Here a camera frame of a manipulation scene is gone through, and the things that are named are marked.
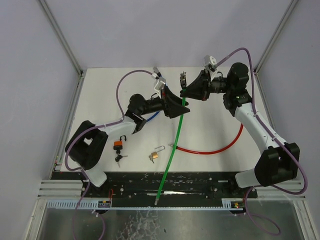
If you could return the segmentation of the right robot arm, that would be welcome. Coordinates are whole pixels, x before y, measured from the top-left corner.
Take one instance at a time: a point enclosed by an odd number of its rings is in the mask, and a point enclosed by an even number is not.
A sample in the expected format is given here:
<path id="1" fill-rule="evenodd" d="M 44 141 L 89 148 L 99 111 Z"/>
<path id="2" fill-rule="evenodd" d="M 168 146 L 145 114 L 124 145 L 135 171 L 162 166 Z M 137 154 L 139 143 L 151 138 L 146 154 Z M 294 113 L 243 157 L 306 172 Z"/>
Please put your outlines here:
<path id="1" fill-rule="evenodd" d="M 260 151 L 254 168 L 239 172 L 235 180 L 240 188 L 273 186 L 295 179 L 298 174 L 300 148 L 288 143 L 258 113 L 254 98 L 247 91 L 249 69 L 236 62 L 226 77 L 211 77 L 209 70 L 201 70 L 197 78 L 181 90 L 183 98 L 206 101 L 210 94 L 223 95 L 224 107 L 248 131 Z"/>

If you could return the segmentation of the green cable lock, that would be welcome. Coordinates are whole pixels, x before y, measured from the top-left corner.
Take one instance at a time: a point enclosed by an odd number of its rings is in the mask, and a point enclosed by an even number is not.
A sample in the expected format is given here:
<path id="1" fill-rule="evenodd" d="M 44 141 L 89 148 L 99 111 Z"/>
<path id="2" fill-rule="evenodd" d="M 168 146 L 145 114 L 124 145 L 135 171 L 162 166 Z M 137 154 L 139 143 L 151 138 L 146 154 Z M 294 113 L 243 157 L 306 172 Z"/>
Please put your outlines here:
<path id="1" fill-rule="evenodd" d="M 182 91 L 184 92 L 184 89 L 186 88 L 187 86 L 187 78 L 186 78 L 186 72 L 183 71 L 181 74 L 180 74 L 180 85 L 182 85 Z M 182 106 L 185 107 L 186 105 L 186 98 L 182 98 Z M 158 187 L 158 190 L 157 190 L 157 194 L 156 194 L 156 197 L 155 197 L 155 201 L 154 201 L 154 206 L 157 206 L 158 205 L 158 202 L 160 200 L 160 197 L 161 197 L 161 193 L 162 193 L 162 190 L 163 190 L 163 187 L 165 185 L 165 181 L 166 181 L 166 178 L 167 178 L 167 175 L 169 173 L 169 170 L 170 170 L 170 166 L 172 164 L 172 161 L 173 161 L 173 158 L 174 158 L 174 155 L 175 155 L 175 151 L 176 151 L 176 148 L 177 148 L 177 144 L 179 142 L 179 138 L 180 138 L 180 134 L 181 134 L 181 129 L 182 129 L 182 124 L 183 124 L 183 120 L 184 120 L 184 114 L 182 114 L 181 116 L 179 116 L 179 122 L 178 122 L 178 126 L 177 126 L 177 131 L 176 131 L 176 135 L 175 135 L 175 139 L 174 139 L 174 142 L 173 142 L 173 147 L 172 147 L 172 151 L 171 151 L 171 154 L 169 156 L 169 160 L 167 162 L 167 165 L 166 165 L 166 168 L 165 168 L 165 171 L 163 173 L 163 176 L 162 176 L 162 179 L 160 181 L 160 184 L 159 184 L 159 187 Z"/>

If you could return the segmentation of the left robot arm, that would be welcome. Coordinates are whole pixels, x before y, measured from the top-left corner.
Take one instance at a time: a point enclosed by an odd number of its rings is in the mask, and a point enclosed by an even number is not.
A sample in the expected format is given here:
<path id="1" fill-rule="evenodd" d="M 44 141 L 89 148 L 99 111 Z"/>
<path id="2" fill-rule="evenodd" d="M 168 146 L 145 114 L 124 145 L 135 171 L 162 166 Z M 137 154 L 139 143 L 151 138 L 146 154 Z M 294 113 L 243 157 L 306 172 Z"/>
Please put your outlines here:
<path id="1" fill-rule="evenodd" d="M 107 175 L 98 167 L 98 162 L 107 141 L 139 132 L 147 123 L 143 115 L 163 111 L 166 117 L 173 119 L 189 113 L 188 104 L 185 99 L 173 94 L 168 86 L 155 98 L 145 99 L 138 93 L 132 95 L 123 119 L 102 125 L 89 120 L 80 124 L 65 147 L 65 167 L 72 171 L 68 165 L 68 158 L 71 158 L 92 185 L 101 187 Z"/>

